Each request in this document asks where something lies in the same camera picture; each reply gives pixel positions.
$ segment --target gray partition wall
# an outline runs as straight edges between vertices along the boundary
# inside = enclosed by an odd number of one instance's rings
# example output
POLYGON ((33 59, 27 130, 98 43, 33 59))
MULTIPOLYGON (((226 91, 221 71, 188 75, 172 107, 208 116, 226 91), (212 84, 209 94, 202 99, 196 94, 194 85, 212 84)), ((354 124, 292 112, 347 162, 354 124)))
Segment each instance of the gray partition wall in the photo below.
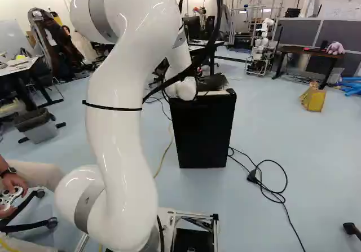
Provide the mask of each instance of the gray partition wall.
MULTIPOLYGON (((336 64, 336 67, 345 68, 342 76, 352 77, 361 67, 361 35, 358 32, 361 21, 279 18, 272 38, 274 41, 278 40, 281 25, 283 32, 280 44, 320 47, 323 41, 340 42, 346 50, 344 59, 336 64)), ((328 59, 312 56, 306 71, 325 74, 328 67, 328 59)))
POLYGON ((277 41, 280 35, 281 25, 283 26, 280 43, 288 45, 312 46, 321 20, 282 20, 277 22, 274 40, 277 41))

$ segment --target white game controller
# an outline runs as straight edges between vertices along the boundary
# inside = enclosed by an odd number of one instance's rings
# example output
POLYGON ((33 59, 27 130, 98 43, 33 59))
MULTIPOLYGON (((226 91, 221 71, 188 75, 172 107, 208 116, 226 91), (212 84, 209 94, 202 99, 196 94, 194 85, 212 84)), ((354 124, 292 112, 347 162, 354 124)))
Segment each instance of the white game controller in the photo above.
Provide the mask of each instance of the white game controller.
POLYGON ((21 194, 23 193, 23 188, 20 186, 14 186, 15 188, 15 193, 10 193, 10 191, 8 189, 5 189, 1 192, 0 194, 0 204, 5 205, 5 208, 2 209, 2 211, 6 211, 8 209, 10 209, 11 204, 18 198, 21 196, 21 194))

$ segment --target pink stuffed animal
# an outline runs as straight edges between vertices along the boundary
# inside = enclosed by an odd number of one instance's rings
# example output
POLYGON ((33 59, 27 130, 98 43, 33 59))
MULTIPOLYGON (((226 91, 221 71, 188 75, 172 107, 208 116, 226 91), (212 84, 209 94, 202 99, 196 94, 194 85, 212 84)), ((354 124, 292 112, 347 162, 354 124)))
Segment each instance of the pink stuffed animal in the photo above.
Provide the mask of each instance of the pink stuffed animal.
POLYGON ((332 55, 344 54, 345 49, 339 42, 331 43, 327 48, 327 53, 332 55))

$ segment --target black box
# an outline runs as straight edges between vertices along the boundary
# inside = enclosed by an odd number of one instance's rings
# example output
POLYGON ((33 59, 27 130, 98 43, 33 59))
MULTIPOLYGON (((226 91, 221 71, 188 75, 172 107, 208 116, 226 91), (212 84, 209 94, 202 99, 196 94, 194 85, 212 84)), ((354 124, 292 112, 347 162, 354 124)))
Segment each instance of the black box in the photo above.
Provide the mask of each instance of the black box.
POLYGON ((194 101, 170 98, 179 167, 225 167, 237 95, 233 89, 199 94, 194 101))

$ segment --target desk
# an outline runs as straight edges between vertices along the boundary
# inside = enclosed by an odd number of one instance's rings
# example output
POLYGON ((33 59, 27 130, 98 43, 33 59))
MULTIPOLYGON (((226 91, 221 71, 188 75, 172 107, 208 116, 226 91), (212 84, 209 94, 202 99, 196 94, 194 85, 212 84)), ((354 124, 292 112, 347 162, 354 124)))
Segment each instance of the desk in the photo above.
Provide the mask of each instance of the desk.
MULTIPOLYGON (((205 47, 207 45, 208 41, 206 40, 203 40, 203 39, 192 39, 189 41, 189 46, 197 46, 197 47, 205 47)), ((212 53, 211 55, 209 56, 210 58, 210 75, 214 75, 214 55, 215 55, 215 52, 217 50, 217 47, 218 46, 221 46, 221 45, 224 45, 224 41, 216 41, 214 43, 214 50, 212 50, 212 53)))
POLYGON ((6 68, 0 69, 0 77, 1 76, 9 77, 9 80, 10 80, 14 90, 16 91, 17 95, 25 103, 25 105, 27 107, 27 111, 36 110, 37 108, 40 108, 40 107, 47 107, 51 104, 56 104, 56 103, 60 103, 60 102, 64 101, 64 99, 52 100, 50 98, 49 94, 46 92, 43 85, 40 83, 40 80, 38 79, 38 77, 34 75, 33 69, 35 69, 35 64, 38 63, 39 60, 40 60, 40 58, 38 56, 36 56, 34 58, 29 59, 28 62, 19 64, 16 67, 8 66, 6 68), (19 76, 20 72, 26 72, 26 71, 29 71, 30 78, 34 81, 36 88, 38 88, 40 90, 41 94, 46 99, 46 101, 47 101, 46 103, 37 106, 35 104, 35 102, 32 100, 32 98, 28 95, 28 92, 25 89, 24 84, 22 83, 20 76, 19 76))
POLYGON ((304 47, 302 47, 302 46, 284 46, 284 47, 280 48, 279 51, 282 53, 282 56, 281 56, 280 62, 278 64, 276 74, 272 77, 272 79, 279 78, 283 74, 283 72, 281 72, 281 68, 282 68, 284 57, 288 53, 308 54, 311 56, 323 56, 323 57, 329 58, 331 60, 330 69, 329 69, 328 73, 325 75, 325 78, 323 79, 323 81, 319 87, 320 90, 323 90, 327 85, 328 78, 332 72, 332 69, 336 65, 337 60, 343 59, 344 55, 330 55, 328 53, 320 52, 320 51, 305 51, 305 50, 303 50, 303 48, 304 47))
POLYGON ((197 46, 197 45, 189 45, 190 54, 198 54, 200 51, 204 50, 204 46, 197 46))

